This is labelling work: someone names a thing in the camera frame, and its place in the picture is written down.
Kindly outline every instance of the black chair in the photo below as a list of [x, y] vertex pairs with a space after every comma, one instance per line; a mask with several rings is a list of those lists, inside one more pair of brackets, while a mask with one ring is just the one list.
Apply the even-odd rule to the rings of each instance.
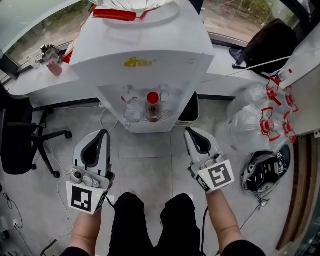
[[60, 173], [52, 168], [43, 143], [61, 135], [70, 139], [72, 133], [62, 130], [42, 135], [47, 115], [53, 113], [53, 109], [44, 111], [39, 125], [32, 123], [33, 110], [29, 97], [11, 95], [0, 82], [0, 156], [3, 170], [10, 175], [35, 170], [37, 166], [33, 160], [39, 150], [50, 173], [59, 178]]

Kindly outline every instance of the person's leg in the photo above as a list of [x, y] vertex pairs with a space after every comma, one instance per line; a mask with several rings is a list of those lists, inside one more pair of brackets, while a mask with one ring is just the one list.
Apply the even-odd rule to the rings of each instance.
[[160, 218], [163, 231], [156, 247], [157, 255], [199, 255], [200, 229], [194, 203], [187, 194], [168, 201]]
[[126, 192], [114, 204], [109, 256], [152, 255], [153, 245], [147, 231], [145, 204]]

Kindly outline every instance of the brown wooden plank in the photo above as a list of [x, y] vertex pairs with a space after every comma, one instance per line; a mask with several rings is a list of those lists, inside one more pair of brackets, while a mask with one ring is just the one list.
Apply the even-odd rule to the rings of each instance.
[[294, 148], [294, 175], [291, 202], [289, 206], [288, 216], [282, 231], [281, 238], [276, 249], [279, 251], [287, 245], [295, 232], [298, 225], [298, 219], [301, 215], [301, 208], [305, 194], [307, 172], [307, 139], [306, 137], [298, 137]]
[[301, 213], [302, 215], [299, 218], [298, 226], [296, 228], [294, 236], [291, 238], [291, 241], [294, 242], [298, 239], [306, 228], [308, 218], [311, 213], [311, 207], [314, 201], [314, 196], [316, 192], [316, 183], [317, 183], [317, 173], [318, 173], [318, 147], [317, 140], [313, 134], [307, 136], [307, 180], [306, 188], [307, 191], [304, 195], [305, 203], [302, 206]]

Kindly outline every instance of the forearm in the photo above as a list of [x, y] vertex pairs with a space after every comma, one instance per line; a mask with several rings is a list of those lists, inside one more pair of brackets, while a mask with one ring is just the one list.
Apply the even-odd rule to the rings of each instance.
[[234, 241], [242, 240], [237, 219], [220, 189], [206, 195], [209, 215], [219, 240], [220, 253]]
[[70, 247], [85, 250], [90, 256], [95, 255], [96, 243], [101, 226], [102, 210], [94, 215], [80, 212], [76, 218], [71, 235]]

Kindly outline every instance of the black shirt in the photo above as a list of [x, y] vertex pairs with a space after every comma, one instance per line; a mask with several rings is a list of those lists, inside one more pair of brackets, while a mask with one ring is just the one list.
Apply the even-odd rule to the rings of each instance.
[[[253, 243], [246, 240], [239, 240], [230, 243], [222, 252], [221, 256], [266, 256], [265, 253]], [[89, 256], [87, 252], [77, 247], [67, 248], [61, 256]]]

